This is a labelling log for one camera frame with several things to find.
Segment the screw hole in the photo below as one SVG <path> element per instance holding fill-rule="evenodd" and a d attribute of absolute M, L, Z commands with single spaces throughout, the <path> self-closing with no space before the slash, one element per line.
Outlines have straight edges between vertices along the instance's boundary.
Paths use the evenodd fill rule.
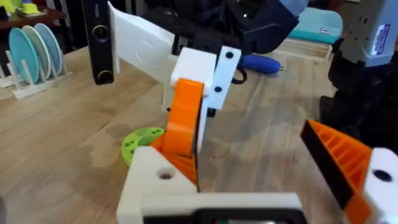
<path fill-rule="evenodd" d="M 221 88 L 221 87 L 216 87 L 216 88 L 214 88 L 214 91 L 216 91 L 216 93 L 219 93 L 219 92 L 221 92 L 223 89 Z"/>
<path fill-rule="evenodd" d="M 170 180 L 175 175 L 175 170 L 173 168 L 161 168 L 157 175 L 162 180 Z"/>
<path fill-rule="evenodd" d="M 391 175 L 384 170 L 374 170 L 373 175 L 376 176 L 379 180 L 384 182 L 392 181 Z"/>
<path fill-rule="evenodd" d="M 225 54 L 225 57 L 231 59 L 234 57 L 234 54 L 232 52 L 228 52 L 227 54 Z"/>

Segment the label sticker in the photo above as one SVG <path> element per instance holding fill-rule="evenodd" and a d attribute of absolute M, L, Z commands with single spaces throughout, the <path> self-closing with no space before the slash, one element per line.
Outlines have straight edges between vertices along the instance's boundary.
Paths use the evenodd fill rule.
<path fill-rule="evenodd" d="M 380 25 L 377 29 L 372 46 L 372 55 L 380 55 L 384 51 L 384 44 L 386 44 L 387 35 L 390 31 L 390 24 Z"/>
<path fill-rule="evenodd" d="M 321 34 L 330 34 L 330 29 L 321 27 Z"/>

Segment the blue screwdriver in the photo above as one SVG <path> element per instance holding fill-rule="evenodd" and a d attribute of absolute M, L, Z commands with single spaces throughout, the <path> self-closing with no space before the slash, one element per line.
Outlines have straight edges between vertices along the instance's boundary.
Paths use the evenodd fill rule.
<path fill-rule="evenodd" d="M 274 74 L 279 70 L 284 70 L 280 63 L 273 58 L 261 55 L 245 55 L 243 57 L 242 66 L 255 72 L 263 74 Z"/>

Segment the wooden table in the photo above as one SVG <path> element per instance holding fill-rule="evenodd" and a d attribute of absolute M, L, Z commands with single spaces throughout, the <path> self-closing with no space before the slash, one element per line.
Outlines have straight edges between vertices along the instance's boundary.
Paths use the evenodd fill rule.
<path fill-rule="evenodd" d="M 339 223 L 341 211 L 299 136 L 305 119 L 317 117 L 318 97 L 332 94 L 329 63 L 274 57 L 287 71 L 249 73 L 208 120 L 201 188 L 297 192 L 310 223 Z M 122 63 L 114 84 L 96 86 L 86 49 L 66 63 L 74 75 L 60 86 L 0 100 L 1 224 L 116 223 L 127 174 L 122 140 L 165 126 L 155 80 Z"/>

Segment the white dish rack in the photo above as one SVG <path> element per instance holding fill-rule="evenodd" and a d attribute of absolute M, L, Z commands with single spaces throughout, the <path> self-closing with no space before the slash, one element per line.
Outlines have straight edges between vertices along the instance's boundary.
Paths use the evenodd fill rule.
<path fill-rule="evenodd" d="M 67 76 L 71 75 L 72 73 L 68 71 L 67 66 L 65 65 L 65 59 L 62 54 L 62 71 L 61 74 L 58 74 L 54 63 L 50 58 L 50 66 L 51 66 L 51 75 L 49 78 L 45 78 L 45 74 L 43 72 L 43 68 L 40 64 L 40 77 L 41 81 L 38 83 L 33 82 L 32 75 L 30 74 L 29 68 L 26 64 L 25 60 L 22 60 L 22 66 L 24 67 L 25 74 L 27 75 L 28 81 L 25 82 L 21 75 L 17 73 L 17 69 L 14 63 L 14 59 L 11 55 L 9 50 L 6 51 L 6 55 L 8 58 L 9 63 L 7 63 L 7 68 L 10 72 L 10 76 L 6 77 L 3 70 L 0 67 L 0 88 L 5 88 L 9 86 L 15 86 L 15 90 L 13 90 L 13 94 L 17 98 L 17 100 L 25 98 L 27 96 L 36 94 L 41 91 L 45 91 L 51 89 L 57 85 L 59 85 Z"/>

